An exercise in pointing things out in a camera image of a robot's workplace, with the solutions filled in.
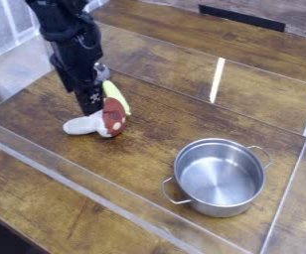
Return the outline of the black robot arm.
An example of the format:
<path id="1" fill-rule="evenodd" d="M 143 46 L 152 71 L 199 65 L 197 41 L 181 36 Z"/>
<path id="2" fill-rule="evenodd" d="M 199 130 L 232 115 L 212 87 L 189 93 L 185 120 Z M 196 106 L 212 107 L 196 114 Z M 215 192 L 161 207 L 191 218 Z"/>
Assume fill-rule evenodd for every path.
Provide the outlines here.
<path id="1" fill-rule="evenodd" d="M 77 96 L 85 115 L 102 109 L 102 88 L 94 68 L 102 58 L 101 32 L 84 11 L 88 0 L 25 0 L 33 9 L 41 34 L 53 47 L 50 62 L 68 92 Z"/>

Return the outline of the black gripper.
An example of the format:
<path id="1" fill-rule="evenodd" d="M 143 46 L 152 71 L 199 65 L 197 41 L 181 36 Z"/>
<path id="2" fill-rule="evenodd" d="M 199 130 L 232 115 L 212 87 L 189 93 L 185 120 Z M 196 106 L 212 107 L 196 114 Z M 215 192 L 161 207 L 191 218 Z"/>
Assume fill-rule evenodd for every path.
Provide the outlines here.
<path id="1" fill-rule="evenodd" d="M 52 42 L 52 46 L 54 53 L 50 62 L 68 93 L 77 89 L 78 106 L 84 115 L 89 116 L 104 108 L 102 83 L 93 84 L 94 64 L 102 57 L 100 29 L 82 31 L 64 42 Z"/>

